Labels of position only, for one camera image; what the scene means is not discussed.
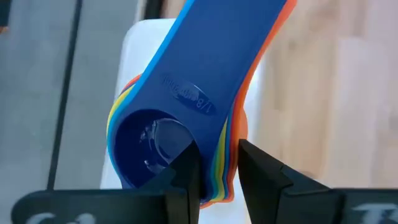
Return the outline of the black table edge frame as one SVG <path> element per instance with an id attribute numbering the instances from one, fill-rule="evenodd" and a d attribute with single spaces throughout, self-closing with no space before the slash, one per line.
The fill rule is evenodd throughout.
<path id="1" fill-rule="evenodd" d="M 143 19 L 160 19 L 165 0 L 146 0 Z"/>

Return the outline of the green measuring cup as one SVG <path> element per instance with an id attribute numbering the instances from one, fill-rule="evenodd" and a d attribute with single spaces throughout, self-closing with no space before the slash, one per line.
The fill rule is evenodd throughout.
<path id="1" fill-rule="evenodd" d="M 224 187 L 223 187 L 223 170 L 224 170 L 224 151 L 225 151 L 225 139 L 226 139 L 226 127 L 228 121 L 225 122 L 223 129 L 220 134 L 218 142 L 218 152 L 216 160 L 216 183 L 217 183 L 217 194 L 213 199 L 213 202 L 217 202 L 224 197 Z"/>

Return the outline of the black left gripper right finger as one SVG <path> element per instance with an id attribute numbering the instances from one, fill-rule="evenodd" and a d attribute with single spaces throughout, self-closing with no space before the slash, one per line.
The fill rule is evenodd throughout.
<path id="1" fill-rule="evenodd" d="M 252 224 L 340 224 L 340 193 L 243 139 L 238 171 Z"/>

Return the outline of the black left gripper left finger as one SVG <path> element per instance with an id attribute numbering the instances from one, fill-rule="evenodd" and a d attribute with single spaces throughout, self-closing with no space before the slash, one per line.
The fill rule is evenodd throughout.
<path id="1" fill-rule="evenodd" d="M 138 224 L 198 224 L 200 153 L 193 141 L 141 190 L 152 198 L 139 206 Z"/>

